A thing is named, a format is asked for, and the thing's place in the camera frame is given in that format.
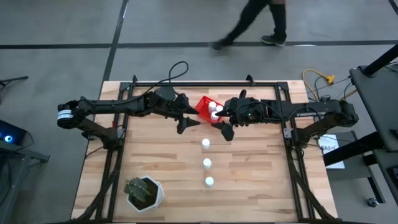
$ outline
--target person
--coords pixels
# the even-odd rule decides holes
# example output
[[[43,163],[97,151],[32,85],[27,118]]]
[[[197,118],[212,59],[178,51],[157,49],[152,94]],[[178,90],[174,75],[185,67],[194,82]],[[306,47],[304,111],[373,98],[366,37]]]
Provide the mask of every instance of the person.
[[[263,35],[260,40],[265,44],[284,46],[287,37],[285,0],[249,0],[242,10],[241,17],[235,28],[226,37],[212,42],[210,46],[215,50],[221,50],[233,45],[234,40],[249,28],[267,5],[269,5],[274,19],[275,29],[273,34]]]

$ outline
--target wooden table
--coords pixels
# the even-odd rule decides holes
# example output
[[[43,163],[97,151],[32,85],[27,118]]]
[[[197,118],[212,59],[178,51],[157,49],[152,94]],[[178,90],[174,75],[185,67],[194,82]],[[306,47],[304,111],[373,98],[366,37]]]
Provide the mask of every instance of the wooden table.
[[[302,81],[287,81],[293,103],[307,102]],[[102,100],[117,99],[120,82],[104,82]],[[134,95],[147,88],[136,88]],[[195,106],[203,95],[224,103],[239,96],[242,87],[175,87],[184,92]],[[275,99],[269,87],[247,87],[247,96]],[[191,118],[202,121],[195,115]],[[97,115],[96,122],[110,127],[112,114]],[[312,123],[312,118],[296,119],[298,127]],[[207,122],[177,134],[177,123],[153,114],[129,118],[123,163],[114,211],[114,222],[287,222],[297,221],[292,188],[279,124],[254,124],[235,128],[232,142]],[[201,140],[208,138],[209,150],[202,150]],[[87,153],[100,147],[92,141]],[[90,155],[83,165],[72,218],[81,215],[98,193],[106,151]],[[213,165],[205,171],[202,162]],[[305,149],[305,166],[310,188],[321,204],[336,217],[336,208],[319,148]],[[124,181],[149,175],[158,180],[165,199],[157,210],[137,213],[126,202]],[[212,176],[215,184],[208,189],[204,179]],[[306,211],[303,193],[303,210]],[[105,200],[104,213],[108,210]]]

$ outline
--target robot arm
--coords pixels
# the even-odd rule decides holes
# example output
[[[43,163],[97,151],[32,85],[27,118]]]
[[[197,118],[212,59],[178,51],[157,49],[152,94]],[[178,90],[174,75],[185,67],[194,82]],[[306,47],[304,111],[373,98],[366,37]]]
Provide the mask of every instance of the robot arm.
[[[179,93],[175,97],[171,86],[163,86],[128,100],[80,100],[58,105],[58,126],[64,129],[78,128],[83,134],[96,136],[102,140],[105,149],[118,146],[119,133],[116,128],[104,128],[86,117],[91,114],[118,114],[143,117],[155,113],[178,121],[177,133],[182,134],[187,127],[199,125],[199,121],[185,118],[184,113],[198,114],[189,105],[188,97]]]
[[[287,101],[246,98],[246,90],[242,90],[239,98],[234,97],[228,100],[224,110],[217,115],[229,117],[228,123],[223,121],[212,124],[221,129],[221,133],[227,141],[233,139],[233,126],[248,126],[258,123],[279,124],[281,121],[289,121],[291,118],[318,116],[319,121],[306,128],[288,130],[291,131],[292,140],[297,147],[305,147],[312,136],[324,134],[330,128],[350,127],[358,122],[358,115],[355,113],[353,105],[345,101],[329,100],[292,104]]]

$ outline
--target sneaker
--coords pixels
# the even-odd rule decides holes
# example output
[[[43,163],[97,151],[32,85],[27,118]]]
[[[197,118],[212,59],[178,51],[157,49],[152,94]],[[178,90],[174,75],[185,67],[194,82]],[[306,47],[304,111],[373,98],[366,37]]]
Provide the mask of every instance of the sneaker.
[[[275,34],[263,35],[260,40],[265,44],[274,44],[279,47],[283,47],[286,44],[286,40],[278,40]]]
[[[233,43],[233,41],[221,39],[217,40],[216,42],[211,42],[210,47],[214,50],[223,50],[224,48],[231,46]]]

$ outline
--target red basket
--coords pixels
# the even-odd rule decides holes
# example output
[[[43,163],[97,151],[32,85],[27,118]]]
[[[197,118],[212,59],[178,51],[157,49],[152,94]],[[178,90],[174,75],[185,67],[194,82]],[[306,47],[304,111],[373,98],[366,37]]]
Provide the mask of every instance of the red basket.
[[[217,123],[222,119],[222,117],[219,117],[216,121],[211,120],[211,114],[209,113],[209,103],[212,101],[216,103],[216,106],[223,106],[221,103],[217,103],[215,100],[212,100],[207,96],[203,96],[195,109],[199,111],[199,117],[207,120],[210,123]]]

